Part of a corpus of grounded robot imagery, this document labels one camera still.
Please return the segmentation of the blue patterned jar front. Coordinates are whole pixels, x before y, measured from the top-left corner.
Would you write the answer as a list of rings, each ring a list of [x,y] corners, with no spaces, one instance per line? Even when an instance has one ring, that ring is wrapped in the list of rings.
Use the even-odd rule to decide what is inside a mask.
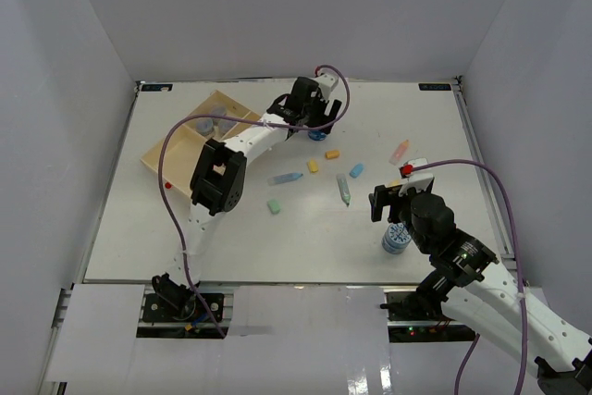
[[[390,224],[381,240],[383,250],[390,254],[403,253],[411,243],[412,237],[402,223]]]

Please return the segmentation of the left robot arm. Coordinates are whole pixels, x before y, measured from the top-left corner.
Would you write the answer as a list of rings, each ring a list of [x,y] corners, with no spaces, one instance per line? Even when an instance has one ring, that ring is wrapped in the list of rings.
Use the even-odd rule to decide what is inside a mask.
[[[190,115],[176,123],[164,138],[157,162],[158,188],[165,209],[179,234],[180,265],[191,293],[198,300],[200,273],[191,271],[191,259],[203,255],[206,239],[219,214],[233,210],[244,189],[247,166],[275,145],[300,131],[329,134],[347,113],[351,90],[346,78],[334,67],[321,65],[312,78],[299,77],[291,91],[275,99],[256,121],[245,117],[227,117],[227,121],[245,124],[246,130],[224,141],[207,141],[198,157],[189,182],[190,221],[179,223],[164,187],[164,162],[167,146],[174,133],[185,123],[206,114]]]

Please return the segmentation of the blue patterned jar back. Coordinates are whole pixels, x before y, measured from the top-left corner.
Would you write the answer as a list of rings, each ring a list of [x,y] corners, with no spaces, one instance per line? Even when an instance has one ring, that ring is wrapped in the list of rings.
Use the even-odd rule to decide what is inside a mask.
[[[308,132],[308,137],[315,142],[324,141],[327,138],[327,135],[320,130],[310,130]]]

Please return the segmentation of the clear paperclip jar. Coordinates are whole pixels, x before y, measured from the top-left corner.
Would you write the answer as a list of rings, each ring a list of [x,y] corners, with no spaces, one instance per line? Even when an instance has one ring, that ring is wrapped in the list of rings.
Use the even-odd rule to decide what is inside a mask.
[[[205,138],[212,137],[216,133],[213,119],[210,117],[200,117],[193,124],[195,131]]]
[[[219,119],[217,122],[218,131],[221,134],[228,133],[235,126],[235,122],[227,119]]]
[[[228,114],[228,110],[224,105],[215,105],[209,111],[209,115],[212,119],[220,119]]]

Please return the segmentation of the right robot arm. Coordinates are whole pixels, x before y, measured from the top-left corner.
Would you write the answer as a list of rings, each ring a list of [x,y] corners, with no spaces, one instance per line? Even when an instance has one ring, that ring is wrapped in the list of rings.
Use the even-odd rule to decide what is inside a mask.
[[[370,217],[407,229],[433,271],[410,305],[431,320],[452,318],[514,358],[545,394],[591,391],[591,337],[556,315],[483,242],[459,229],[429,186],[375,187]]]

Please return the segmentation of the blue patterned jar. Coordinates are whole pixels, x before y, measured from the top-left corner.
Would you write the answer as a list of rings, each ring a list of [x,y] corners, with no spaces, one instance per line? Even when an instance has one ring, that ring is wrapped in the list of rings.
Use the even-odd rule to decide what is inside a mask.
[[[315,142],[324,141],[327,138],[327,135],[320,130],[310,130],[308,132],[308,137]]]
[[[411,243],[412,237],[402,223],[390,224],[381,240],[383,250],[390,254],[403,253]]]

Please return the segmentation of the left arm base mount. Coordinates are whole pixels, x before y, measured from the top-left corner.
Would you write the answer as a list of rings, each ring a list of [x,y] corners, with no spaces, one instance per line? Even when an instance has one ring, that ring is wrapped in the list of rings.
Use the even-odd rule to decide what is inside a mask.
[[[227,296],[221,292],[206,292],[202,296],[216,322],[222,326],[228,307]],[[212,318],[207,314],[204,305],[194,295],[190,295],[180,308],[175,308],[155,292],[145,295],[140,320],[145,324],[157,326],[165,324],[213,325]]]

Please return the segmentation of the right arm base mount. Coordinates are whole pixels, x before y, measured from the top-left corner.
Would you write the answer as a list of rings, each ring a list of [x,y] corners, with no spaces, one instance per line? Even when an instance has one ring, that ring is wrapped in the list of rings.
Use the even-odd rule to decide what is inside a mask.
[[[388,339],[396,343],[471,342],[475,332],[439,312],[430,314],[422,308],[407,307],[405,300],[412,289],[386,289],[380,307],[387,312]]]

